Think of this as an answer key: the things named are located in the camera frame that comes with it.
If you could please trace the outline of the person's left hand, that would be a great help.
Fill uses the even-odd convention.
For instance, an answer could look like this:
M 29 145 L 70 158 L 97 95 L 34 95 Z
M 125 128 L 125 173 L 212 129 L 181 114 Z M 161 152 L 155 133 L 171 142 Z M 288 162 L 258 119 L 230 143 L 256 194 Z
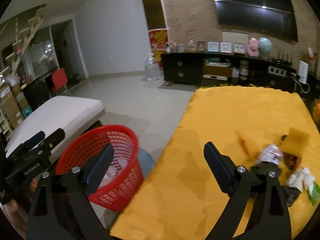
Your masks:
M 27 190 L 24 191 L 24 196 L 27 198 L 29 203 L 31 203 L 33 194 L 37 187 L 36 179 L 33 179 Z M 3 211 L 5 217 L 9 223 L 13 226 L 15 231 L 19 234 L 22 239 L 26 237 L 27 230 L 27 217 L 28 211 L 21 207 L 16 200 L 12 199 L 5 205 L 1 205 L 1 210 Z

